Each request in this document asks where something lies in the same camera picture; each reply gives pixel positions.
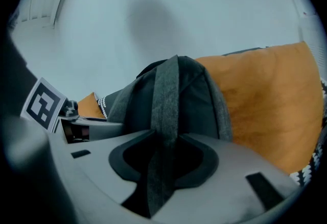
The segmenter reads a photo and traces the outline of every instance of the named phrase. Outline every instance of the orange cushion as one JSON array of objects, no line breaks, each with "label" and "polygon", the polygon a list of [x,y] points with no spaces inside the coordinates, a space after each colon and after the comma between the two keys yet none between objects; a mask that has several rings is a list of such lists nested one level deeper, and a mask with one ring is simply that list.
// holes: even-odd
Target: orange cushion
[{"label": "orange cushion", "polygon": [[321,131],[323,100],[305,42],[197,61],[226,99],[235,143],[287,173],[308,164]]},{"label": "orange cushion", "polygon": [[105,118],[99,108],[94,92],[78,102],[78,114],[83,117]]}]

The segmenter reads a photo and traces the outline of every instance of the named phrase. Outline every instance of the orange fabric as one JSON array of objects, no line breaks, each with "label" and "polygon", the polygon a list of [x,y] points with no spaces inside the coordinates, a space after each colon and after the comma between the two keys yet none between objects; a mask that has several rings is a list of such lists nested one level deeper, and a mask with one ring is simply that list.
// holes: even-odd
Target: orange fabric
[{"label": "orange fabric", "polygon": [[235,143],[286,173],[308,164],[321,131],[323,100],[305,42],[197,61],[226,99]]},{"label": "orange fabric", "polygon": [[83,117],[105,118],[99,108],[94,92],[78,102],[78,114]]}]

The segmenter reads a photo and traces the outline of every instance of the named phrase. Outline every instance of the gray fabric strap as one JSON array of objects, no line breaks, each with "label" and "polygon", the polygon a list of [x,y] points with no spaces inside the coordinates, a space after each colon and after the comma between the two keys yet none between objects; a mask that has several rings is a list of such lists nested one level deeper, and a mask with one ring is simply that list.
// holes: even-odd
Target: gray fabric strap
[{"label": "gray fabric strap", "polygon": [[218,137],[221,140],[232,141],[231,122],[227,104],[222,92],[218,89],[216,83],[211,78],[209,72],[205,69],[204,76],[208,84],[211,99],[214,106],[216,123],[218,127]]},{"label": "gray fabric strap", "polygon": [[108,114],[107,121],[118,122],[118,123],[125,122],[129,100],[132,96],[135,85],[140,81],[141,78],[142,77],[137,78],[134,82],[127,85],[124,89],[122,89],[119,92],[114,103],[112,104],[111,110]]},{"label": "gray fabric strap", "polygon": [[178,136],[179,67],[174,56],[157,68],[153,91],[151,129],[158,145],[148,165],[147,196],[153,216],[174,192],[173,163]]}]

